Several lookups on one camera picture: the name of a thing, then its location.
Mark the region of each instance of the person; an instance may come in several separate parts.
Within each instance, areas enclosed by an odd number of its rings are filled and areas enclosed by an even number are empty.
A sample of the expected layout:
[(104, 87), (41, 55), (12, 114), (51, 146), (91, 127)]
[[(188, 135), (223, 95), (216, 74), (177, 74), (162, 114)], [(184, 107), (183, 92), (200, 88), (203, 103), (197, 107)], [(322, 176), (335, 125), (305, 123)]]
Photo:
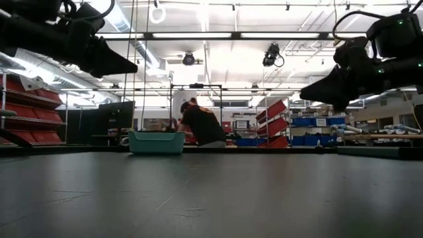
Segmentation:
[(185, 132), (190, 127), (191, 136), (197, 139), (199, 147), (226, 147), (225, 132), (211, 110), (198, 106), (197, 100), (192, 98), (182, 104), (180, 112), (183, 116), (178, 127), (179, 132)]

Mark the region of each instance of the black cap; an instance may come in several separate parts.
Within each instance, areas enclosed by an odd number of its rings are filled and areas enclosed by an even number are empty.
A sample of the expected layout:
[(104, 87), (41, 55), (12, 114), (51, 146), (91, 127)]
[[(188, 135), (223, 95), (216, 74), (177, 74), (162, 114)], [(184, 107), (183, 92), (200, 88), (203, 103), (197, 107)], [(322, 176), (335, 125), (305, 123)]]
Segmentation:
[(186, 109), (188, 109), (190, 106), (191, 106), (191, 105), (190, 105), (190, 103), (189, 103), (189, 102), (184, 102), (184, 103), (182, 103), (182, 106), (180, 106), (180, 113), (184, 113), (184, 111), (185, 111)]

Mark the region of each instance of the table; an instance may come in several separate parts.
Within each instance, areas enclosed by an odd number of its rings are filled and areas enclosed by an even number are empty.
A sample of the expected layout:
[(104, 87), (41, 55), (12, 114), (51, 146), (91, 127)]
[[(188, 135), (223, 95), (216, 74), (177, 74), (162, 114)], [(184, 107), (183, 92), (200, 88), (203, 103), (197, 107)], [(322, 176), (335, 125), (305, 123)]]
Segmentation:
[(0, 159), (0, 237), (422, 237), (423, 162), (78, 153)]

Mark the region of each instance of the black t-shirt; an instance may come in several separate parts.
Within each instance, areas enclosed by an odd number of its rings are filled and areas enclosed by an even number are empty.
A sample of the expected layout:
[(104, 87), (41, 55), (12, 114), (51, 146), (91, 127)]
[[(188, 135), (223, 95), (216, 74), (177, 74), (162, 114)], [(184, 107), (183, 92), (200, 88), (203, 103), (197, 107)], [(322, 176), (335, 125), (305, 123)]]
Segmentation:
[(184, 112), (181, 124), (190, 126), (198, 145), (226, 141), (226, 135), (214, 113), (201, 106), (192, 106)]

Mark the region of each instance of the white cable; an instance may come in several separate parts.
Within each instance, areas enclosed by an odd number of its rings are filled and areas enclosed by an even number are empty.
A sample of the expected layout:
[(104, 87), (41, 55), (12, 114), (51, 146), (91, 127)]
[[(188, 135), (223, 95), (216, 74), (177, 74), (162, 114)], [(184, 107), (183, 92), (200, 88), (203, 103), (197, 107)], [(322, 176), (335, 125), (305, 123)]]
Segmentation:
[[(161, 6), (159, 0), (156, 0), (156, 1), (157, 1), (157, 8), (151, 8), (150, 9), (150, 12), (149, 12), (149, 15), (150, 15), (150, 21), (151, 21), (151, 23), (159, 24), (159, 23), (163, 22), (165, 20), (165, 18), (166, 18), (166, 8), (164, 8), (164, 7)], [(155, 19), (154, 18), (154, 15), (153, 15), (154, 11), (156, 11), (156, 10), (160, 10), (161, 11), (161, 16), (158, 19)]]

